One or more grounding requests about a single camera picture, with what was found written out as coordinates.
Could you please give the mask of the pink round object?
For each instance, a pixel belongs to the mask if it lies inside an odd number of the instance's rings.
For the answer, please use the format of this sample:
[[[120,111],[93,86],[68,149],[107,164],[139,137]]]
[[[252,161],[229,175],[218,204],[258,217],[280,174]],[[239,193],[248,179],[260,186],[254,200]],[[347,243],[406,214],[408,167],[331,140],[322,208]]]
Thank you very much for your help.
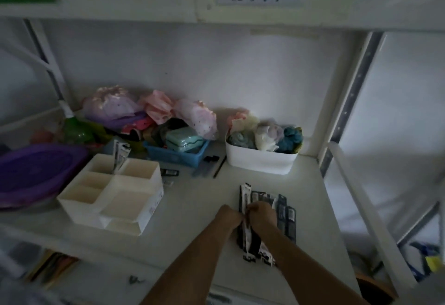
[[[51,144],[53,143],[55,140],[55,134],[53,132],[50,132],[46,129],[40,129],[35,131],[30,139],[29,139],[29,143],[31,145],[36,145],[36,144]]]

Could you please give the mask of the stack of books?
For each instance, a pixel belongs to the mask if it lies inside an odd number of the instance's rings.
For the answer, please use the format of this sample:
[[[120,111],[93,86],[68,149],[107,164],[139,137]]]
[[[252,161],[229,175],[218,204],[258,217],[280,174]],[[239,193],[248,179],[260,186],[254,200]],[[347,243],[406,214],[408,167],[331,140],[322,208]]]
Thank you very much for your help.
[[[45,249],[42,257],[31,271],[25,275],[24,281],[25,283],[39,285],[43,289],[48,290],[58,283],[80,261],[77,257]]]

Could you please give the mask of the purple shower cap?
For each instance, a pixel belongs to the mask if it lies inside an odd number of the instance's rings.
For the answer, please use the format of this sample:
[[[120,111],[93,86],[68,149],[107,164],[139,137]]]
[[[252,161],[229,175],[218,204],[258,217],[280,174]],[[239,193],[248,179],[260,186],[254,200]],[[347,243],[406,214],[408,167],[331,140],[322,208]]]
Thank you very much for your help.
[[[120,129],[146,117],[141,105],[125,88],[98,88],[82,102],[82,112],[86,119],[109,129]]]

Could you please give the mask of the mint green soap box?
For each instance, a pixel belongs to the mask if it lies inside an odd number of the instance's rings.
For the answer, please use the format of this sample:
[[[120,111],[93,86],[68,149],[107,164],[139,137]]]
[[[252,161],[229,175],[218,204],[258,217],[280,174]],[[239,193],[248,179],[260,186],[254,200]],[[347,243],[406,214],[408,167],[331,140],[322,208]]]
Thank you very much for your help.
[[[191,127],[171,130],[165,136],[166,147],[178,152],[187,152],[200,148],[204,143],[204,138]]]

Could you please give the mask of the white divided organizer box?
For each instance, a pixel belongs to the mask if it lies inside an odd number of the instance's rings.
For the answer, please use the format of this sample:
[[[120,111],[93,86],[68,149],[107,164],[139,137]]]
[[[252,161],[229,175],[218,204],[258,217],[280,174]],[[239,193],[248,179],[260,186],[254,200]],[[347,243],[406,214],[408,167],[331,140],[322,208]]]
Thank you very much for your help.
[[[140,236],[164,197],[160,164],[128,158],[112,173],[114,158],[97,154],[57,196],[75,224]]]

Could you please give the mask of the blue plastic basket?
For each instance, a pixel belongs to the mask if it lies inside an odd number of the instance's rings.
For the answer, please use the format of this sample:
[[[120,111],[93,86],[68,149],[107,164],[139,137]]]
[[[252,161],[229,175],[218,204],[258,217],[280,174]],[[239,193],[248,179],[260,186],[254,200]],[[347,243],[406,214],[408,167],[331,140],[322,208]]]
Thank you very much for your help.
[[[210,144],[211,141],[206,140],[196,152],[178,152],[153,146],[147,141],[142,142],[143,147],[148,151],[148,158],[151,161],[166,162],[194,168],[197,168],[203,161],[204,153]]]

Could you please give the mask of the green spray bottle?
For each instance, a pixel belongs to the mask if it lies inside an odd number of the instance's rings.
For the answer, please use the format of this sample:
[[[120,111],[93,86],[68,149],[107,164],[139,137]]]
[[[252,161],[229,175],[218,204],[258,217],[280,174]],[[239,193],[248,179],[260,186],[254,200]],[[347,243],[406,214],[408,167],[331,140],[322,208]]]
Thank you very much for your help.
[[[64,112],[64,143],[68,145],[89,145],[95,143],[94,135],[89,126],[75,116],[70,106],[64,100],[58,100],[58,102]]]

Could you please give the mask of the teal cloth bundle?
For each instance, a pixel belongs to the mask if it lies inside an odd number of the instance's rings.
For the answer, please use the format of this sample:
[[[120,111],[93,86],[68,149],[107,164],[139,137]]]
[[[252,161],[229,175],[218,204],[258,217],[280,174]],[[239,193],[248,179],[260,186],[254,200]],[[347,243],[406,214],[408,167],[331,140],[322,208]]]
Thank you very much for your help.
[[[303,145],[301,127],[287,126],[283,129],[283,138],[277,143],[276,152],[282,154],[297,154]]]

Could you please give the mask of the grey blue cloth bundle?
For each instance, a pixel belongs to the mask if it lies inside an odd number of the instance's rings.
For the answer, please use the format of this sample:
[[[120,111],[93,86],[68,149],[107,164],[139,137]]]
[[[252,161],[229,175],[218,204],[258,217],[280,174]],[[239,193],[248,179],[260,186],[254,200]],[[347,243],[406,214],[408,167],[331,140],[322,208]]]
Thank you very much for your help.
[[[257,149],[252,130],[236,131],[227,137],[228,144],[241,148]]]

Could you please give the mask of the person's left hand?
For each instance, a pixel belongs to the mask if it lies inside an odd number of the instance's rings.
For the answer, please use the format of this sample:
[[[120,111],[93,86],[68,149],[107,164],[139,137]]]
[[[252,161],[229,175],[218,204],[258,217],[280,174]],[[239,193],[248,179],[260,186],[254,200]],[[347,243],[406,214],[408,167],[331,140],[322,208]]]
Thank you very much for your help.
[[[237,211],[231,208],[229,205],[224,204],[219,208],[214,218],[218,233],[225,239],[229,238],[232,232],[237,228],[236,212]]]

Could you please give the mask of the white shelf rail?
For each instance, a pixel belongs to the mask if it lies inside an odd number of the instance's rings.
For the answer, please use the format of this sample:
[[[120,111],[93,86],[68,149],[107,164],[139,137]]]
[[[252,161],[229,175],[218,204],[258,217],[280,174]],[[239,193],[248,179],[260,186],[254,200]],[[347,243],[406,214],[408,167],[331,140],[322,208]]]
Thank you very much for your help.
[[[327,147],[337,163],[339,172],[375,244],[387,274],[396,292],[401,296],[414,288],[417,285],[417,281],[398,249],[395,240],[378,214],[377,209],[370,201],[358,175],[346,159],[341,147],[331,141]]]

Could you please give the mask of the pile of black packets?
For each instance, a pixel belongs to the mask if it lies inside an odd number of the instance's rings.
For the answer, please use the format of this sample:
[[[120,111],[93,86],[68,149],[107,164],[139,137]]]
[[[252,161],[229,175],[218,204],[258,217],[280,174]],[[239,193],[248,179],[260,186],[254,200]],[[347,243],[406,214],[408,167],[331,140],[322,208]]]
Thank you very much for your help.
[[[276,212],[277,227],[292,243],[296,244],[296,211],[293,207],[287,205],[287,198],[284,195],[272,195],[266,192],[255,191],[251,189],[251,203],[264,201],[271,205]],[[240,212],[240,191],[238,210]],[[237,245],[240,247],[237,227]],[[256,261],[261,261],[268,266],[275,266],[276,261],[269,249],[260,239],[257,233],[252,229],[252,245],[250,252],[256,256]]]

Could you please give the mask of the white cloth bundle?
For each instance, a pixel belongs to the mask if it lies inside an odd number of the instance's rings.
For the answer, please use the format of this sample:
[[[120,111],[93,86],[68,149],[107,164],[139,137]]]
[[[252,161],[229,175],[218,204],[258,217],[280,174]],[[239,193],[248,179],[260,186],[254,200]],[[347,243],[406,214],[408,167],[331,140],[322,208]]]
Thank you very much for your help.
[[[276,124],[259,125],[254,132],[255,146],[259,151],[275,152],[283,134],[284,129]]]

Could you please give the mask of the black white pen packet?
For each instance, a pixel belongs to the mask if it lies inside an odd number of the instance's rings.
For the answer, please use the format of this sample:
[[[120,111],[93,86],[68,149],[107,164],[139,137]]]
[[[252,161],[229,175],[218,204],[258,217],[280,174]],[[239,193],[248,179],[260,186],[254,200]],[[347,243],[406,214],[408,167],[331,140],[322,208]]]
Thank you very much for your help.
[[[252,231],[248,220],[248,205],[251,204],[251,185],[244,183],[240,186],[240,212],[243,220],[239,226],[238,239],[243,251],[243,259],[247,262],[256,262],[256,256],[251,253]]]

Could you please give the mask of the grey perforated shelf upright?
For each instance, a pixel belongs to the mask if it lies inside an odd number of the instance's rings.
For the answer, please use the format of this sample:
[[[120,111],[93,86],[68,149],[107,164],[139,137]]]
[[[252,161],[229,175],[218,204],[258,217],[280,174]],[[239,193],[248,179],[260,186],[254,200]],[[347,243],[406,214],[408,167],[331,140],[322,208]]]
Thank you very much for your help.
[[[338,144],[341,141],[359,93],[384,37],[385,31],[368,31],[359,39],[358,47],[354,52],[348,72],[342,82],[336,106],[317,156],[322,178],[325,178],[333,160],[328,143],[334,142]]]

